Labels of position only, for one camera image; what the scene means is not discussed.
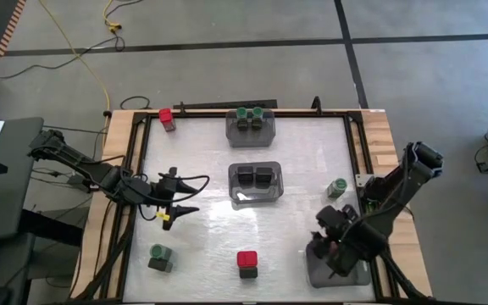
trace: red cube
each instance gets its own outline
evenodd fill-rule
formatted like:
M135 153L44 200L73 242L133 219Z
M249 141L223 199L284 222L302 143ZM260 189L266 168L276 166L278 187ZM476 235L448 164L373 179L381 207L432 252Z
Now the red cube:
M236 254L238 268L251 268L258 265L258 253L255 251L240 251Z

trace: wooden table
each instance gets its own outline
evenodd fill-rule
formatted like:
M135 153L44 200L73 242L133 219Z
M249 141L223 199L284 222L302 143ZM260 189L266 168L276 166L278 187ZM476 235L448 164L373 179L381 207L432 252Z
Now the wooden table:
M118 155L125 155L130 139L131 122L135 111L144 112L145 110L118 110L114 111L110 127L108 129L107 140L103 149L103 159L111 158ZM157 113L158 110L148 110L152 113ZM203 110L187 110L187 113L202 112ZM292 111L306 111L315 112L314 109L274 109L275 112L292 112ZM391 137L391 129L387 120L385 110L355 110L355 109L337 109L336 111L360 111L363 116L363 126L365 129L367 143L369 147L372 167L375 174L387 174L398 165L397 152L395 150L393 140ZM352 125L353 137L355 147L358 153L358 164L362 173L365 173L363 153L360 146L357 126ZM134 157L136 157L141 147L141 133L142 129L138 130L137 141L134 150ZM120 164L121 160L111 161L112 164ZM137 160L133 158L131 168L136 170ZM102 194L96 193L91 201L88 221L86 223L85 233L82 241L82 256L80 264L80 273L76 281L76 287L73 290L72 297L80 294L87 284L90 283L95 274L95 266L98 256L97 269L103 265L107 257L107 249L109 244L110 233L114 221L114 205L107 207L109 200ZM108 208L108 217L102 227L103 216ZM120 234L123 233L127 218L124 217L120 227ZM101 231L103 230L103 238L100 240ZM99 243L101 242L101 252L98 251ZM423 256L419 246L419 239L411 215L402 212L396 219L394 231L389 240L391 246L392 257L400 266L404 274L413 282L415 287L430 296L430 284L427 273L424 267ZM380 281L384 296L389 296L389 283L385 273L383 263L378 259L378 266L380 270ZM108 297L116 297L116 286L118 283L118 276L121 267L121 255L113 266L112 277L110 278L110 285L108 289Z

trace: black stand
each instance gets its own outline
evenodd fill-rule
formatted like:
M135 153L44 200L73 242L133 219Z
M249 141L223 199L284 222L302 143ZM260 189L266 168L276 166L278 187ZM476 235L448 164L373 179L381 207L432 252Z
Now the black stand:
M82 229L74 225L67 225L39 213L22 210L19 232L30 232L35 236L59 241L67 245L80 247L82 243Z

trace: red block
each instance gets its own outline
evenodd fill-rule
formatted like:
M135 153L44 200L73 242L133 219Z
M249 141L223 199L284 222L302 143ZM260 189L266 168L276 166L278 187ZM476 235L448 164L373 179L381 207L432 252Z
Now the red block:
M258 265L258 253L255 251L240 251L236 254L238 268L251 268Z
M165 131L176 129L175 120L173 119L173 114L170 112L170 108L159 110L159 121L163 124Z

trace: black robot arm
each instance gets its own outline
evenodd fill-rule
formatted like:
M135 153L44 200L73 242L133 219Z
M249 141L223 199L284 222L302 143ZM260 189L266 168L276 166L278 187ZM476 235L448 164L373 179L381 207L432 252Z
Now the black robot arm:
M47 159L69 166L83 175L88 182L99 186L99 189L113 202L125 205L155 205L165 208L164 230L169 230L178 217L199 210L199 208L181 207L180 205L172 206L176 192L186 194L197 194L199 192L184 183L181 178L176 177L176 168L170 168L169 173L162 175L162 179L157 183L147 183L140 177L133 176L133 172L128 169L95 161L68 146L63 134L57 130L41 132L31 142L30 148L29 155L36 161Z
M442 167L441 154L422 142L409 143L401 165L384 178L371 178L360 190L362 202L378 203L374 212L359 217L351 205L341 211L331 206L319 211L316 219L326 236L313 233L315 255L325 258L333 275L348 276L358 260L371 261L378 255L397 268L386 255L395 218L423 184L441 174ZM405 280L402 272L397 273Z

